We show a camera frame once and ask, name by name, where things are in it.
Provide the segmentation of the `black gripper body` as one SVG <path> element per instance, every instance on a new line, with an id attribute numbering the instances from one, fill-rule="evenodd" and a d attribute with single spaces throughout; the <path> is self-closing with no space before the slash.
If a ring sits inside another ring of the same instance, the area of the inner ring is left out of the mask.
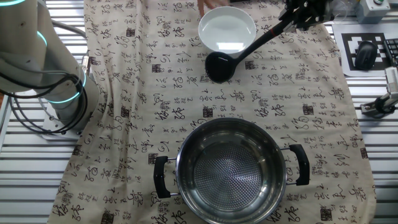
<path id="1" fill-rule="evenodd" d="M 333 0 L 286 0 L 286 10 L 293 10 L 296 21 L 333 21 Z"/>

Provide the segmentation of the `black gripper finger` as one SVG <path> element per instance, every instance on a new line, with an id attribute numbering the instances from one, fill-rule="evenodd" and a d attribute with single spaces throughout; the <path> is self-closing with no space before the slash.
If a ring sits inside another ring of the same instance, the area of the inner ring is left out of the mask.
<path id="1" fill-rule="evenodd" d="M 309 30 L 311 26 L 315 26 L 322 22 L 323 22 L 323 16 L 303 17 L 297 21 L 295 28 L 302 31 L 306 31 Z"/>
<path id="2" fill-rule="evenodd" d="M 284 8 L 279 14 L 280 21 L 297 22 L 299 19 L 300 8 L 287 7 Z"/>

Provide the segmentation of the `bare human hand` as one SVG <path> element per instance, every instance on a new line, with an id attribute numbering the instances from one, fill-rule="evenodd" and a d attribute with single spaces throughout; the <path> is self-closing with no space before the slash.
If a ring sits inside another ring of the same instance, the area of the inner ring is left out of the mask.
<path id="1" fill-rule="evenodd" d="M 229 6 L 229 0 L 198 0 L 197 3 L 200 17 L 205 15 L 205 7 L 214 9 L 216 6 Z"/>

